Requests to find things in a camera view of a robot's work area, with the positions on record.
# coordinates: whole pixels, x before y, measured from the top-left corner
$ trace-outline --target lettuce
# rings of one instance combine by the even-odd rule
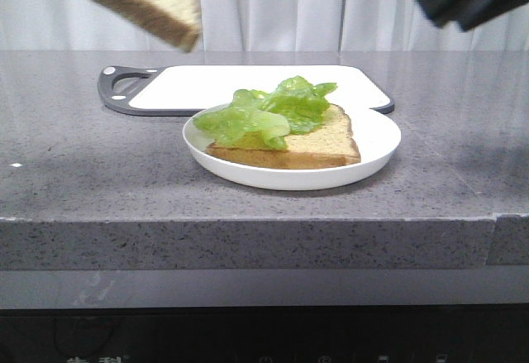
[[[259,132],[270,148],[287,148],[284,137],[307,134],[323,123],[325,96],[336,84],[310,84],[301,76],[285,79],[272,93],[240,89],[228,107],[194,118],[194,125],[221,146],[232,146],[247,132]]]

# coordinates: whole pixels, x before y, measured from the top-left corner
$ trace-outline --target cutting board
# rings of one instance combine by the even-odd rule
[[[229,103],[233,92],[248,88],[272,92],[287,78],[302,76],[312,84],[336,82],[327,95],[340,96],[353,106],[381,113],[394,110],[394,101],[360,69],[344,65],[175,65],[138,69],[108,66],[98,78],[104,104],[138,116],[189,117],[205,108]]]

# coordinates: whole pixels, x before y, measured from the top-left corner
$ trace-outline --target countertop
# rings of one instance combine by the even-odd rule
[[[186,117],[98,96],[108,65],[179,64],[355,66],[395,101],[402,142],[355,184],[234,184],[190,155]],[[529,264],[527,52],[3,51],[0,92],[0,270]]]

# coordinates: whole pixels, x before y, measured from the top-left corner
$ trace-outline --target speckled stone surface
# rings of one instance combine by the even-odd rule
[[[395,100],[403,140],[356,184],[234,184],[193,160],[187,118],[105,108],[110,64],[352,65]],[[0,91],[0,270],[529,264],[509,217],[529,213],[525,52],[13,51]]]

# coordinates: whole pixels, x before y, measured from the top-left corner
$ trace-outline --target white curtain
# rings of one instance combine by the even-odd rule
[[[414,0],[202,0],[195,50],[529,50],[529,7],[472,31]],[[0,50],[177,50],[89,0],[0,0]]]

